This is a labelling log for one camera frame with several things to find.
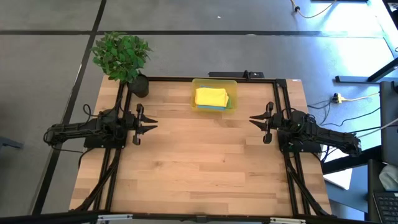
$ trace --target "keyboard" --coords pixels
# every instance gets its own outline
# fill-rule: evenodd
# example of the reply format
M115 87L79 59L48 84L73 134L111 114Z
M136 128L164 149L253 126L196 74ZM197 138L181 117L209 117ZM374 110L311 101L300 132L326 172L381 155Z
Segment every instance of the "keyboard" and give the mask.
M398 192L373 193L382 223L398 224Z

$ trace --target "potted plant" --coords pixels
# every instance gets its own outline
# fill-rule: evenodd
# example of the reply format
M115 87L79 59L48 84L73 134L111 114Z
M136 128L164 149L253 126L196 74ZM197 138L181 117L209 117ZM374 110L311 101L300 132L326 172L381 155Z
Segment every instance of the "potted plant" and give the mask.
M112 32L96 40L96 47L91 51L95 55L93 62L109 75L109 80L127 83L129 90L138 97L148 95L149 81L140 71L149 58L148 52L152 51L148 42L137 36Z

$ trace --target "table leg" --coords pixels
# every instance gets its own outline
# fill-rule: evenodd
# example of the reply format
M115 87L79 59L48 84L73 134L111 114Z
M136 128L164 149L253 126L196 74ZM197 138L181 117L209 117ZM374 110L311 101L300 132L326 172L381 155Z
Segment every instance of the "table leg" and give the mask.
M398 67L398 58L395 58L393 61L382 67L380 70L375 72L370 77L354 77L354 76L344 76L338 75L336 76L336 82L338 83L368 83L368 84L378 84L381 81L387 82L398 82L398 78L383 78L392 71L394 71Z
M370 159L381 161L381 146L375 146L362 152L358 157L346 156L324 163L323 174L331 174L345 169L365 165Z

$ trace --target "electrical plug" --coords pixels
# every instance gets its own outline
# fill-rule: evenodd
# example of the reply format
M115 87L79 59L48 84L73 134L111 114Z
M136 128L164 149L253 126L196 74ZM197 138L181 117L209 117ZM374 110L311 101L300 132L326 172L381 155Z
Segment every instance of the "electrical plug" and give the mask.
M331 101L334 103L342 103L343 102L343 97L341 96L340 93L335 93L333 97L331 98Z

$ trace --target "white cable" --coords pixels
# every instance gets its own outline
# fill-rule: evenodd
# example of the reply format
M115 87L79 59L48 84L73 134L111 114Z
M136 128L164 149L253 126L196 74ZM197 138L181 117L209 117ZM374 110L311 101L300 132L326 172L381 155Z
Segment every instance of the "white cable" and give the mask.
M358 136L357 138L365 137L365 136L367 136L367 135L370 135L370 134L372 134L372 133L375 133L376 131L380 131L380 130L382 130L382 129L384 129L384 128L386 128L386 127L388 127L388 126L394 124L396 121L398 121L398 118L395 119L395 120L393 120L393 121L391 121L390 123L384 125L383 127L379 128L379 129L376 129L376 130L371 131L371 132L369 132L369 133L367 133L367 134L363 134L363 135L361 135L361 136Z
M365 99L365 98L368 98L368 97L371 97L371 96L376 96L376 95L378 95L379 93L373 93L373 94L370 94L370 95L368 95L368 96L362 96L362 97L359 97L359 98L355 98L355 99L346 99L346 98L344 98L344 97L341 97L341 100L342 101L356 101L356 100L362 100L362 99Z
M296 3L294 2L294 0L290 0L290 1L292 2L293 7L296 8L297 5L296 5ZM304 17L304 18L306 18L306 19L311 19L311 18L314 18L315 16L319 16L321 13L325 12L328 8L330 8L330 6L332 6L332 5L333 5L334 3L336 3L336 2L337 2L337 0L334 0L328 7L326 7L324 10L320 11L319 13L317 13L317 14L315 14L315 15L313 15L313 16L304 16L304 15L300 12L299 9L297 10L297 12L300 14L300 16L302 16L302 17Z

